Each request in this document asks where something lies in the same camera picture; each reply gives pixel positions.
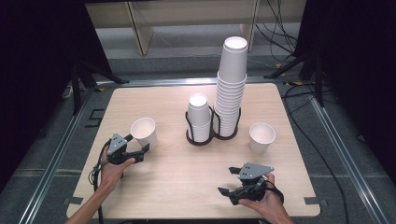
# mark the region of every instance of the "black wire cup holder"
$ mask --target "black wire cup holder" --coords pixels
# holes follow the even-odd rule
[[[220,140],[230,140],[230,139],[234,138],[236,136],[236,134],[238,133],[238,123],[239,123],[239,120],[241,118],[241,107],[239,107],[239,116],[238,116],[238,120],[236,121],[236,124],[235,124],[235,130],[234,130],[233,134],[231,134],[230,136],[227,136],[227,137],[221,136],[221,132],[220,132],[221,119],[220,119],[219,114],[216,113],[216,111],[214,109],[212,109],[212,107],[209,107],[209,109],[210,109],[210,112],[212,114],[212,116],[210,117],[209,137],[204,142],[196,142],[194,140],[194,133],[193,133],[192,125],[191,125],[191,122],[190,122],[189,117],[188,117],[189,112],[186,111],[186,113],[185,113],[186,121],[189,124],[190,130],[191,130],[191,138],[189,137],[189,130],[186,131],[186,137],[187,137],[187,140],[189,141],[189,143],[194,145],[194,146],[198,146],[198,147],[205,146],[208,143],[210,143],[214,137],[216,137],[216,138],[218,138]],[[213,130],[213,120],[214,120],[215,116],[216,116],[216,118],[219,121],[219,129],[218,129],[217,133]]]

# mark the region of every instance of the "human arm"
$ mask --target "human arm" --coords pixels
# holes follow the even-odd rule
[[[267,188],[273,188],[274,186],[272,185],[275,184],[275,176],[273,174],[267,174],[266,176],[270,182],[267,183]],[[271,190],[266,190],[264,197],[259,202],[253,202],[249,199],[240,199],[238,202],[255,210],[272,224],[294,223],[286,212],[280,199]]]
[[[105,153],[102,155],[102,158],[105,159],[107,157]],[[102,166],[101,169],[101,183],[96,192],[93,193],[91,198],[84,203],[77,212],[71,216],[65,223],[66,224],[74,224],[74,223],[89,223],[93,215],[99,209],[101,204],[105,201],[107,196],[114,190],[119,179],[122,176],[123,171],[133,164],[135,161],[134,158],[131,158],[120,165],[115,165],[110,162]]]

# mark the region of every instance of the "stack of paper cups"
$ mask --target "stack of paper cups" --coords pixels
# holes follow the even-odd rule
[[[205,142],[210,135],[211,115],[207,98],[202,93],[190,97],[187,118],[189,138],[197,143]]]
[[[224,41],[218,71],[217,98],[213,130],[222,137],[231,136],[239,119],[247,79],[248,42],[239,36]]]

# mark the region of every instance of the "short stack of cups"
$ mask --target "short stack of cups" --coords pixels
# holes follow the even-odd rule
[[[189,99],[187,110],[188,135],[195,143],[203,143],[210,137],[211,113],[207,98],[202,93],[195,93]]]
[[[247,80],[248,42],[239,36],[224,41],[218,71],[213,130],[221,137],[236,132]]]

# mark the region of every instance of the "table top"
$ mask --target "table top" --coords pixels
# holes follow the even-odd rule
[[[255,218],[255,211],[232,205],[218,188],[241,187],[229,167],[244,162],[273,166],[276,186],[285,195],[285,208],[292,217],[319,214],[318,204],[305,204],[316,197],[305,169],[285,108],[274,84],[247,84],[241,104],[237,135],[230,140],[214,138],[201,147],[186,138],[185,112],[189,97],[204,93],[209,105],[216,100],[216,85],[125,88],[113,92],[92,149],[82,171],[74,197],[85,203],[93,194],[89,172],[97,162],[103,144],[118,133],[126,136],[138,119],[156,121],[158,146],[124,172],[116,189],[103,203],[105,218]],[[255,122],[266,122],[276,130],[276,140],[258,155],[248,147],[248,130]],[[128,151],[139,150],[135,139]],[[70,204],[72,216],[80,204]]]

